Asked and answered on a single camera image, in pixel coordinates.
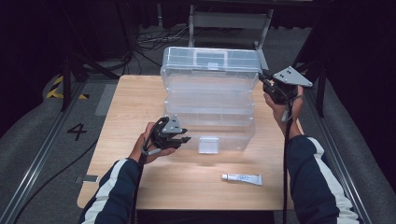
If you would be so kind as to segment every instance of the navy blue sleeve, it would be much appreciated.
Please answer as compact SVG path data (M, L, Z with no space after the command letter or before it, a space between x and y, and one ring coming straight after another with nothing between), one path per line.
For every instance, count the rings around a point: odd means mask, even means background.
M99 190L85 206L79 223L127 223L138 178L137 162L114 163L99 183Z
M287 166L297 218L303 224L360 223L323 157L323 147L316 139L304 135L290 139Z

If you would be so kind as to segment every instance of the clear plastic container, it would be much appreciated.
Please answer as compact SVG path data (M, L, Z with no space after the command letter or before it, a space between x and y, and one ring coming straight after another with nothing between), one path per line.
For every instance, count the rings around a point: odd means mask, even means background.
M167 48L161 76L165 116L177 115L202 153L245 149L255 127L251 93L261 72L255 50Z

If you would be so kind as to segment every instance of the table top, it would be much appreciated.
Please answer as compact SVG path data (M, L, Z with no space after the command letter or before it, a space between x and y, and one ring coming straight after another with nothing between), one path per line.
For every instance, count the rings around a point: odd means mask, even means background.
M245 150L199 154L178 149L145 166L137 198L138 209L281 210L283 208L284 137L262 96L255 101L256 133ZM127 157L147 123L163 116L166 91L160 76L120 78L87 175L99 179L116 160ZM221 179L222 174L260 174L262 186ZM84 207L98 183L86 182L78 196ZM292 209L289 196L288 208Z

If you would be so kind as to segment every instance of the gray floor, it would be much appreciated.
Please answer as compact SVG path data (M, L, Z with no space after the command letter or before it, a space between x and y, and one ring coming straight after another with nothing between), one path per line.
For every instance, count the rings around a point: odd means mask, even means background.
M270 67L269 73L279 71L293 62L309 32L309 29L282 28L269 31L263 48ZM245 32L230 35L230 33L217 31L202 31L196 37L196 46L204 47L207 42L210 42L210 47L224 47L227 46L225 40L230 41L231 38L234 38L232 43L238 43L238 46L249 46L252 43L251 37L252 33ZM186 47L187 41L184 38L186 36L167 46ZM218 43L210 41L213 38L220 41ZM145 51L145 55L161 64L163 48ZM125 69L127 74L154 76L160 74L160 67L157 64L138 54L135 56L138 60L133 59L130 62L129 67ZM111 63L103 62L103 65L107 66ZM114 72L120 74L121 71L122 69L119 69ZM52 83L53 80L43 90L44 97ZM99 137L116 85L117 80L108 79L100 74L91 74L87 83L83 85L83 90L78 92L78 94L89 94L88 100L77 99L70 106L70 110L60 113L62 99L45 99L42 105L21 118L0 139L0 214L7 211L8 203L44 143L50 141L49 155L42 169L38 170L38 176L33 177L33 180L35 178L36 180L32 188L26 190L30 192L28 197L51 176L81 155ZM327 83L326 87L324 119L318 118L312 106L315 88L308 91L304 97L305 107L301 115L304 132L316 137L325 149L332 150L335 147L348 171L348 181L359 193L359 198L354 198L354 200L362 202L364 210L360 212L366 214L372 223L395 223L396 197L394 192L376 165L359 130L338 101L331 83ZM60 117L63 122L59 131L53 135L53 139L48 139L49 133L53 133L53 124ZM80 123L84 125L83 130L87 132L76 141L77 135L67 131ZM326 136L326 130L331 134L331 140ZM92 153L93 149L49 182L28 204L18 223L76 223L81 212L81 209L77 207L81 183L76 183L76 179L86 174ZM337 173L338 165L336 162L332 163L335 173ZM342 176L337 177L343 183ZM346 186L346 193L353 191L348 183L343 184ZM280 211L275 212L276 223L282 222L281 215ZM288 217L290 224L298 223L292 211L288 212Z

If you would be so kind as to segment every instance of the tube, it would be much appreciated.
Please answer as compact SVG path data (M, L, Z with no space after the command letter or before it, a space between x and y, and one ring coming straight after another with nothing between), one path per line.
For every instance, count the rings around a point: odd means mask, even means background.
M237 174L227 174L221 175L221 179L232 180L232 181L242 181L254 185L262 185L261 175L237 175Z

